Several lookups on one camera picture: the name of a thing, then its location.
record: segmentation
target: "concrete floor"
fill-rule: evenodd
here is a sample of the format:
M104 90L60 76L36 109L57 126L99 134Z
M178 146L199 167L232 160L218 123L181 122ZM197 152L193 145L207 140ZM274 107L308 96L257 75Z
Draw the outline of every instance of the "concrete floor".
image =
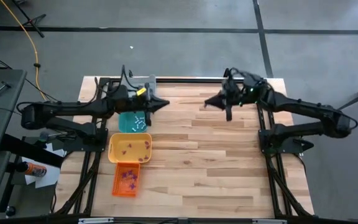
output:
M259 0L259 5L265 29L358 30L358 0ZM31 0L23 8L29 16L46 13L41 26L257 28L252 0ZM0 25L15 25L1 5ZM237 67L267 76L258 34L46 32L41 39L33 32L32 37L42 65L40 85L62 101L77 99L83 76L117 75L122 64L135 75L220 77L224 68ZM273 75L285 79L290 97L341 106L358 92L358 35L266 34L266 40ZM0 59L27 70L34 81L34 53L24 33L0 31ZM37 91L25 85L19 101L38 100ZM308 120L293 117L295 123ZM13 115L8 133L37 135L19 121ZM305 162L315 213L358 218L335 211L339 202L321 190L332 179L329 170L319 173L324 164L318 150L307 152ZM26 192L12 199L17 216L47 213L48 199L35 206L39 201L32 198L39 192L29 189L16 190ZM50 198L51 189L41 194Z

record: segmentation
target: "bottle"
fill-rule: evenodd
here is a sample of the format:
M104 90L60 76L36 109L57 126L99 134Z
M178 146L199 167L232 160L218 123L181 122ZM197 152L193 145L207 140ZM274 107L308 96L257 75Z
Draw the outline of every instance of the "bottle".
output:
M47 173L47 168L41 165L33 164L31 162L21 162L16 165L16 171L24 172L25 175L43 177Z

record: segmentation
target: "orange basket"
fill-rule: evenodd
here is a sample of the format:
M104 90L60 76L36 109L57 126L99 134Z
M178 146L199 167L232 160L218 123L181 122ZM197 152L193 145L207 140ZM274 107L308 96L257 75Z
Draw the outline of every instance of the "orange basket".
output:
M148 133L116 133L110 138L109 161L145 163L152 157L152 137Z
M140 164L118 162L111 193L114 196L135 197L139 174Z

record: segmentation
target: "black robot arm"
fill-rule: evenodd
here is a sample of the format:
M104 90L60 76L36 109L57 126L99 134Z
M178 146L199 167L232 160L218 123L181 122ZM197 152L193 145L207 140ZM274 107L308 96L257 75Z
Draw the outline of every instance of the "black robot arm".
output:
M234 75L241 75L244 78L241 89L233 79ZM232 106L250 103L257 103L262 109L271 112L288 111L320 120L320 122L310 124L294 126L276 124L272 126L268 137L272 146L279 146L286 138L292 136L325 134L332 138L344 138L357 126L357 121L332 106L309 103L301 99L295 100L282 93L277 93L267 80L258 75L240 72L236 68L227 68L224 77L227 79L222 82L222 90L207 99L205 105L213 105L226 110L228 121L232 118ZM351 120L356 122L356 126L350 127Z
M51 128L61 131L74 130L79 135L92 135L96 131L90 123L76 124L56 116L90 115L95 118L110 118L114 113L144 111L145 114L154 113L169 104L169 101L160 99L149 91L149 84L136 91L135 96L129 97L128 89L119 85L101 100L88 103L64 102L34 102L20 110L22 112L21 125L26 129Z

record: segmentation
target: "yellow cable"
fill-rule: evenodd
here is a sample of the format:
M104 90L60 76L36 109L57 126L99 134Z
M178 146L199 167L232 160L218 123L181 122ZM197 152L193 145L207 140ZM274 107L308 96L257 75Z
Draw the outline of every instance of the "yellow cable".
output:
M24 28L24 26L20 23L20 21L17 19L17 17L15 16L15 14L11 11L11 9L5 4L4 0L1 0L2 4L5 6L5 8L11 13L12 17L16 20L16 22L20 25L20 27L23 29L23 31L25 32L25 34L27 35L27 37L29 38L32 48L34 49L34 54L35 54L35 62L38 64L38 53L37 53L37 49L35 48L35 44L32 41L29 33L26 31L26 29ZM37 85L38 89L41 90L40 85L38 84L38 73L39 73L39 68L35 67L35 84ZM47 100L45 95L40 91L40 94L42 96L42 98L44 100Z

